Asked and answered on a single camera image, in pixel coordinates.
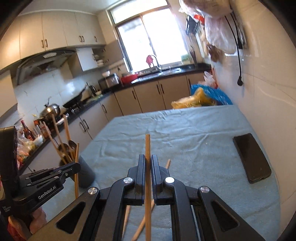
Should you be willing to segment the light wooden chopstick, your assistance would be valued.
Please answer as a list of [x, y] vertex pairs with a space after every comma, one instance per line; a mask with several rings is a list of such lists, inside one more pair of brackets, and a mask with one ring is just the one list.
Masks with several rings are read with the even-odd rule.
[[151, 136], [145, 135], [145, 240], [152, 238], [151, 228]]

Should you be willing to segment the kitchen faucet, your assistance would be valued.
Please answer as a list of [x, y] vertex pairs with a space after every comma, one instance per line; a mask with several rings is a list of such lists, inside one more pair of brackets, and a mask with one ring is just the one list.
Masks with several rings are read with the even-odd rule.
[[154, 66], [149, 68], [151, 73], [161, 73], [162, 72], [162, 68], [160, 63], [158, 62], [158, 59], [156, 57], [156, 55], [151, 55], [153, 58], [153, 64]]

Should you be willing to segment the dark sauce bottle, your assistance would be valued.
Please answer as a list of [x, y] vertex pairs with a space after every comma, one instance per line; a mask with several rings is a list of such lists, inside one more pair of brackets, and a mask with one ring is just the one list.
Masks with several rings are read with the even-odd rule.
[[27, 125], [25, 124], [25, 122], [23, 120], [21, 120], [21, 123], [23, 125], [23, 133], [24, 133], [25, 137], [28, 140], [34, 141], [35, 137], [34, 137], [33, 133], [31, 132], [31, 130], [27, 127]]

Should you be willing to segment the wooden chopstick in cup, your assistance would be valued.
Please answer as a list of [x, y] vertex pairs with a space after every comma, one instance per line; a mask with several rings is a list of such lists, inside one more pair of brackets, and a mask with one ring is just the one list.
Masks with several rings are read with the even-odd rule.
[[55, 120], [55, 116], [54, 116], [54, 114], [51, 114], [51, 118], [52, 118], [52, 121], [53, 121], [53, 124], [54, 124], [54, 127], [55, 127], [56, 134], [57, 134], [58, 139], [59, 139], [59, 141], [60, 141], [60, 145], [61, 145], [61, 147], [62, 147], [62, 150], [63, 150], [64, 154], [65, 154], [65, 157], [66, 157], [66, 159], [67, 159], [69, 162], [72, 162], [72, 160], [71, 160], [71, 158], [69, 157], [69, 155], [68, 155], [68, 153], [67, 153], [67, 151], [66, 151], [66, 148], [65, 148], [65, 146], [64, 146], [64, 144], [63, 144], [63, 141], [62, 141], [62, 138], [61, 138], [61, 135], [60, 135], [60, 132], [59, 132], [58, 126], [57, 126], [57, 124], [56, 124], [56, 120]]
[[48, 127], [47, 127], [47, 125], [45, 124], [44, 121], [42, 122], [42, 124], [43, 124], [44, 127], [45, 127], [46, 133], [47, 133], [47, 135], [48, 135], [48, 137], [49, 137], [49, 139], [50, 139], [50, 141], [51, 141], [51, 143], [52, 143], [52, 145], [53, 145], [55, 151], [57, 152], [57, 154], [58, 154], [59, 157], [61, 158], [62, 162], [66, 165], [67, 162], [66, 162], [65, 159], [63, 158], [62, 154], [59, 152], [58, 147], [56, 146], [55, 141], [53, 140], [53, 138], [52, 138], [52, 136], [51, 136], [50, 130], [48, 129]]
[[69, 125], [68, 125], [68, 121], [67, 121], [67, 116], [65, 114], [63, 114], [63, 118], [64, 118], [64, 128], [66, 131], [66, 139], [67, 139], [67, 142], [69, 145], [69, 153], [71, 155], [72, 161], [74, 161], [75, 160], [75, 152], [74, 152], [75, 149], [73, 149], [70, 145], [71, 137], [70, 137], [70, 132], [69, 132]]

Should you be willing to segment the grey-blue table cloth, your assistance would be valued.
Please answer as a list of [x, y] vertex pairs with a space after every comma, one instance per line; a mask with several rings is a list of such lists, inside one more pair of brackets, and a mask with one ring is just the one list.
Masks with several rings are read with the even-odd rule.
[[254, 133], [235, 105], [186, 108], [114, 118], [81, 157], [95, 173], [94, 186], [110, 187], [137, 165], [145, 135], [159, 164], [185, 185], [206, 185], [265, 240], [280, 233], [280, 194], [274, 175], [248, 182], [233, 137]]

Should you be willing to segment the dark ladle spoon in cup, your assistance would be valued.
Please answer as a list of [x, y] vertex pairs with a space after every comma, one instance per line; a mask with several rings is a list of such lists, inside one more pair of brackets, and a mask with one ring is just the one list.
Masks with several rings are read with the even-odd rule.
[[77, 144], [73, 140], [69, 140], [68, 145], [69, 145], [69, 153], [70, 153], [71, 160], [74, 162], [76, 158]]

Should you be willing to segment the black smartphone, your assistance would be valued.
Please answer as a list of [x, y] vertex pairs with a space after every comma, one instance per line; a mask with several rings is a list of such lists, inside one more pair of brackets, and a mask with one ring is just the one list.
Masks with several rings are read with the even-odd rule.
[[254, 184], [268, 178], [272, 171], [254, 136], [247, 133], [232, 139], [243, 164], [248, 182]]

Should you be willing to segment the steel pot with lid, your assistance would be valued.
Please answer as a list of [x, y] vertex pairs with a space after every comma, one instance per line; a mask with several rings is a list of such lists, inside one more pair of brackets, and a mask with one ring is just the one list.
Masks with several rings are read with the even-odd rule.
[[60, 106], [56, 103], [50, 104], [50, 97], [47, 103], [44, 105], [43, 111], [40, 113], [40, 119], [51, 121], [52, 116], [57, 117], [61, 113]]

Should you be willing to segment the yellow plastic bag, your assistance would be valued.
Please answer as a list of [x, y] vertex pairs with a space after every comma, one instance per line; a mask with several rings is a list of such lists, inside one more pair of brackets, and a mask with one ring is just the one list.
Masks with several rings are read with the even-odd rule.
[[217, 102], [208, 97], [201, 87], [199, 87], [193, 95], [171, 102], [173, 109], [196, 108], [201, 106], [215, 105], [217, 105]]

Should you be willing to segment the blue plastic bag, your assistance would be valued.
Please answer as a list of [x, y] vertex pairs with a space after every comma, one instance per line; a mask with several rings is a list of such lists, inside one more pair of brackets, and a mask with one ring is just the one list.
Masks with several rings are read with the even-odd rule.
[[193, 84], [190, 86], [190, 93], [193, 95], [198, 88], [202, 88], [204, 94], [214, 100], [217, 105], [232, 105], [231, 99], [219, 88], [213, 88], [207, 85]]

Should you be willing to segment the black kettle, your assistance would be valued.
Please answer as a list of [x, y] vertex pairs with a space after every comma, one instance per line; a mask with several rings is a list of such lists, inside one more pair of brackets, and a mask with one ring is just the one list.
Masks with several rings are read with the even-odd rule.
[[91, 93], [92, 96], [96, 96], [96, 89], [93, 85], [89, 85], [89, 91]]

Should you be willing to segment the range hood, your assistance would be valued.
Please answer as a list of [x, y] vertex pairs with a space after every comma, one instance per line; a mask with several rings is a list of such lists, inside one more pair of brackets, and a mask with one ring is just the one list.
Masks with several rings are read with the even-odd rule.
[[30, 56], [16, 69], [17, 85], [22, 85], [38, 75], [60, 68], [75, 53], [75, 50], [57, 49]]

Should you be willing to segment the red basin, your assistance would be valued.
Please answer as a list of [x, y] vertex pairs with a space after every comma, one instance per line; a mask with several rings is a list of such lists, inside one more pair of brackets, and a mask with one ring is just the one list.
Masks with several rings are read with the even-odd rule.
[[121, 78], [121, 82], [123, 85], [128, 85], [128, 84], [131, 84], [137, 78], [138, 78], [137, 74], [126, 75]]

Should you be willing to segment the pink cloth on faucet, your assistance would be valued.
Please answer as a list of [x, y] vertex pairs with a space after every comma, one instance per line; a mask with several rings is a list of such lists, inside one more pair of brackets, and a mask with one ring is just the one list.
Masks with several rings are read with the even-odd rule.
[[147, 58], [146, 58], [146, 63], [148, 64], [149, 68], [153, 67], [154, 64], [153, 64], [153, 58], [151, 55], [148, 55]]

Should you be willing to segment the hanging white plastic bag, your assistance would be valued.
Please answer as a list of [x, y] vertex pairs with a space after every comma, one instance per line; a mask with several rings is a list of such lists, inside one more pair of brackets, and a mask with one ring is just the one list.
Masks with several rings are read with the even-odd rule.
[[205, 35], [210, 45], [223, 51], [228, 55], [237, 52], [237, 40], [234, 30], [226, 18], [205, 17]]

